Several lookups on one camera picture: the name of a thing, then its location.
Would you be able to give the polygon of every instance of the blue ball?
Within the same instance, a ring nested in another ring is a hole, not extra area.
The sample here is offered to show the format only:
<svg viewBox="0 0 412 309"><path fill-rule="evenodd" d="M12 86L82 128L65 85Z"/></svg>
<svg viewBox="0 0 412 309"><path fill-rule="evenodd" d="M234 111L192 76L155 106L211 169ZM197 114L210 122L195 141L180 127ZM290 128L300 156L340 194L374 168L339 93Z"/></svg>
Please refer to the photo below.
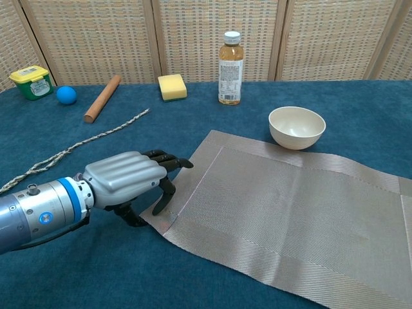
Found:
<svg viewBox="0 0 412 309"><path fill-rule="evenodd" d="M76 103L77 93L69 86L61 86L56 92L57 100L64 105Z"/></svg>

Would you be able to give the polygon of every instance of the robotic hand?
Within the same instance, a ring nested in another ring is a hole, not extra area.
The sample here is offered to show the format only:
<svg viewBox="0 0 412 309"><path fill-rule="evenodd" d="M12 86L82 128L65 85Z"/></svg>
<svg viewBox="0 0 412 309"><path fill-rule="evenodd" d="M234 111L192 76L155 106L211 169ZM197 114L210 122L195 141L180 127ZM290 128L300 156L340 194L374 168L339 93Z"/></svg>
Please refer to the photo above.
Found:
<svg viewBox="0 0 412 309"><path fill-rule="evenodd" d="M159 186L164 193L154 206L156 216L176 190L167 173L182 167L193 164L161 150L130 151L89 164L73 178L29 185L27 190L4 196L0 198L0 254L40 245L88 224L93 207L114 211L130 226L145 225L131 202ZM32 243L69 226L45 241Z"/></svg>

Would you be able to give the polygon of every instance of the white bowl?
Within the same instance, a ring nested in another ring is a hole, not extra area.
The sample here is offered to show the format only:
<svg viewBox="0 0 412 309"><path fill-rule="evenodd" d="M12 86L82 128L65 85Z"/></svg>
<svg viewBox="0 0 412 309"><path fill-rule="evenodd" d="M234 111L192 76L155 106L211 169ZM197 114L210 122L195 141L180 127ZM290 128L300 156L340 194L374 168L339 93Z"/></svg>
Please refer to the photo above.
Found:
<svg viewBox="0 0 412 309"><path fill-rule="evenodd" d="M326 129L326 122L309 109L285 106L269 114L269 128L280 146L301 150L316 143Z"/></svg>

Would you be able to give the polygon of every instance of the bottle cap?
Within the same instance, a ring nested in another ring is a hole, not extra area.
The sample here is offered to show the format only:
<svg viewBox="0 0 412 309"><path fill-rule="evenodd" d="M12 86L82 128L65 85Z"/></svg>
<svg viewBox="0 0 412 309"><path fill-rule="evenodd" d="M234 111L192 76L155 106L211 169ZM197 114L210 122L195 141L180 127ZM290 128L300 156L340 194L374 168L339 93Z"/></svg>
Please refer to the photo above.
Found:
<svg viewBox="0 0 412 309"><path fill-rule="evenodd" d="M225 32L225 43L226 44L239 44L240 42L240 33L237 31L228 31Z"/></svg>

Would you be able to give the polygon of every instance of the plastic bottle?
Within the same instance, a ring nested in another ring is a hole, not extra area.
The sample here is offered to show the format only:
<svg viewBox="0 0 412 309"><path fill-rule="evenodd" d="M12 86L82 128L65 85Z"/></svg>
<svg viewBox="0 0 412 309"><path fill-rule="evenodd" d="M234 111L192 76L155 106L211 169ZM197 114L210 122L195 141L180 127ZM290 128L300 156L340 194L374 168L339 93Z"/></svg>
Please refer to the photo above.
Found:
<svg viewBox="0 0 412 309"><path fill-rule="evenodd" d="M239 32L225 32L225 44L219 51L219 102L227 105L240 103L243 73L240 37Z"/></svg>

